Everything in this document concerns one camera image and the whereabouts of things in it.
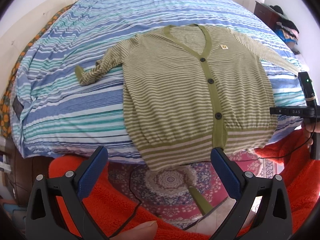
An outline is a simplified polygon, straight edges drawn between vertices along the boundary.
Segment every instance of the cardigan sleeve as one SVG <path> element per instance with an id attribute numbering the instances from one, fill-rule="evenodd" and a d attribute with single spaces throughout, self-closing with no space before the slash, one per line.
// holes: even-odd
<path id="1" fill-rule="evenodd" d="M 76 76 L 80 85 L 89 85 L 102 78 L 110 69 L 123 63 L 125 56 L 130 53 L 130 49 L 137 43 L 137 37 L 121 41 L 109 48 L 102 59 L 96 61 L 96 66 L 85 72 L 79 65 L 75 68 Z"/>
<path id="2" fill-rule="evenodd" d="M 273 65 L 279 66 L 295 76 L 298 75 L 299 68 L 292 64 L 291 62 L 285 60 L 281 57 L 275 50 L 263 45 L 262 42 L 254 40 L 247 34 L 238 32 L 231 28 L 228 31 L 233 35 L 233 37 L 238 40 L 242 45 L 249 49 L 253 54 L 257 55 L 259 59 L 272 63 Z"/>

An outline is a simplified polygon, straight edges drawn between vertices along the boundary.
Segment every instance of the metal screw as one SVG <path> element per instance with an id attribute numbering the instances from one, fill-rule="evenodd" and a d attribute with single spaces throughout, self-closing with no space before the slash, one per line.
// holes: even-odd
<path id="1" fill-rule="evenodd" d="M 277 174 L 275 177 L 276 177 L 276 180 L 282 180 L 282 177 L 279 174 Z"/>
<path id="2" fill-rule="evenodd" d="M 246 172 L 244 173 L 244 175 L 245 175 L 246 177 L 248 177 L 248 178 L 252 178 L 252 177 L 253 177 L 253 173 L 252 173 L 251 171 L 246 171 Z"/>
<path id="3" fill-rule="evenodd" d="M 66 177 L 70 178 L 70 177 L 73 176 L 73 174 L 74 174 L 73 171 L 67 171 L 67 172 L 66 172 Z"/>
<path id="4" fill-rule="evenodd" d="M 36 177 L 36 180 L 41 180 L 43 179 L 43 175 L 42 174 L 39 174 L 37 177 Z"/>

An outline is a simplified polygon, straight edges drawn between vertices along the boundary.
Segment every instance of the hand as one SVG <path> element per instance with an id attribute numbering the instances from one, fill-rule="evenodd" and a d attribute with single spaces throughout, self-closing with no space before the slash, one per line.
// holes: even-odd
<path id="1" fill-rule="evenodd" d="M 308 140 L 309 137 L 311 136 L 313 128 L 315 127 L 315 123 L 309 123 L 309 124 L 302 123 L 302 127 L 305 127 L 303 133 L 306 140 Z M 320 132 L 320 122 L 317 122 L 315 132 Z M 310 146 L 313 144 L 313 139 L 310 138 L 310 140 L 306 144 L 307 144 L 307 148 L 309 149 Z"/>
<path id="2" fill-rule="evenodd" d="M 110 240 L 153 240 L 157 229 L 158 224 L 156 221 L 148 221 L 128 231 L 122 232 Z"/>

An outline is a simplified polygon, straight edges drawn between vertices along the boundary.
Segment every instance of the orange fleece blanket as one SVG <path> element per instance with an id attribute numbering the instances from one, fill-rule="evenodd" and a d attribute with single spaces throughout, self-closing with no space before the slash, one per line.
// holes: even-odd
<path id="1" fill-rule="evenodd" d="M 256 149 L 256 153 L 261 157 L 284 156 L 301 145 L 304 140 L 303 130 L 297 130 L 277 143 L 268 145 L 263 149 Z M 83 157 L 71 155 L 57 158 L 49 167 L 49 176 L 50 178 L 60 177 L 69 170 L 74 171 L 84 160 Z M 285 165 L 281 176 L 288 191 L 293 231 L 295 232 L 308 217 L 318 200 L 320 161 L 311 160 L 309 151 L 305 146 L 295 151 L 289 158 L 276 159 L 275 161 Z M 58 197 L 58 203 L 69 230 L 80 236 L 61 197 Z M 137 205 L 111 186 L 108 181 L 108 165 L 103 170 L 90 196 L 85 198 L 83 203 L 107 236 L 113 234 L 131 216 Z M 210 238 L 201 234 L 188 233 L 165 223 L 142 207 L 138 208 L 137 214 L 124 228 L 124 231 L 151 220 L 157 220 L 158 223 L 155 240 L 208 240 Z"/>

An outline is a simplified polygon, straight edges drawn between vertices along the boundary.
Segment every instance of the striped bedsheet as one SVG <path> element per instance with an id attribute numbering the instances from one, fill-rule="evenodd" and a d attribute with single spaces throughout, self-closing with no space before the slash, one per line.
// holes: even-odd
<path id="1" fill-rule="evenodd" d="M 79 0 L 28 50 L 17 71 L 11 102 L 17 96 L 24 108 L 20 119 L 13 111 L 10 117 L 23 157 L 87 156 L 103 145 L 111 161 L 144 163 L 124 125 L 122 67 L 83 87 L 75 66 L 93 68 L 107 48 L 136 33 L 192 23 L 246 33 L 302 69 L 273 31 L 231 0 Z M 277 106 L 305 104 L 294 75 L 267 62 L 262 65 Z M 270 142 L 300 123 L 299 118 L 279 116 Z"/>

